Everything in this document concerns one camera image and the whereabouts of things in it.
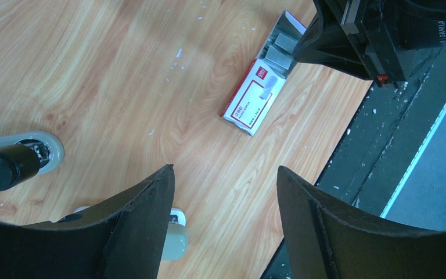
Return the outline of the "red white staple box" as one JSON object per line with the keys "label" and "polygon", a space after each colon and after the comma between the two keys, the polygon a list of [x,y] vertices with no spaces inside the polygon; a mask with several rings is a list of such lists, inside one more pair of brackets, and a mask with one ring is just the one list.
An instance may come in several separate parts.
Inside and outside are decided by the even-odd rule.
{"label": "red white staple box", "polygon": [[253,136],[297,62],[293,51],[307,28],[289,11],[281,13],[251,61],[220,117]]}

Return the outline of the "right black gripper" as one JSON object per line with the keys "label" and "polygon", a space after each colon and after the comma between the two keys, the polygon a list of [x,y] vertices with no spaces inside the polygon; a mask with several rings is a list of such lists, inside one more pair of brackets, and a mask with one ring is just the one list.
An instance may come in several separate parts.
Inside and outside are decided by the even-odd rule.
{"label": "right black gripper", "polygon": [[407,81],[415,53],[446,47],[446,1],[315,1],[317,14],[293,51],[378,86]]}

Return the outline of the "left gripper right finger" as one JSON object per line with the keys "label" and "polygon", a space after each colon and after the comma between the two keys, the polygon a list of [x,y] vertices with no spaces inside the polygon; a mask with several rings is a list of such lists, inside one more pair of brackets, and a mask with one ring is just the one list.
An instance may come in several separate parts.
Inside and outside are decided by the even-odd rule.
{"label": "left gripper right finger", "polygon": [[285,166],[276,187],[294,278],[446,278],[446,231],[374,216]]}

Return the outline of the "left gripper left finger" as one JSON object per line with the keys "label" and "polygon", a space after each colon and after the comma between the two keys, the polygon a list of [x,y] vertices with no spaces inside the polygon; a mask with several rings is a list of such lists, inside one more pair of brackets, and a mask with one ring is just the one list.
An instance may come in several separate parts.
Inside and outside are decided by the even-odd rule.
{"label": "left gripper left finger", "polygon": [[174,190],[167,164],[58,222],[0,222],[0,278],[156,278]]}

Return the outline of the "grey-green stapler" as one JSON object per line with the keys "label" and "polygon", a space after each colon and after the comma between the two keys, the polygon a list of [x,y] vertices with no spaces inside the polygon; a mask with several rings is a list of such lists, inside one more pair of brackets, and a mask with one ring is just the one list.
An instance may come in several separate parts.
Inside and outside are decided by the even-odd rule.
{"label": "grey-green stapler", "polygon": [[162,206],[149,216],[143,210],[143,205],[131,204],[118,212],[100,249],[105,269],[142,265],[157,269],[162,260],[179,260],[186,253],[189,233],[183,211]]}

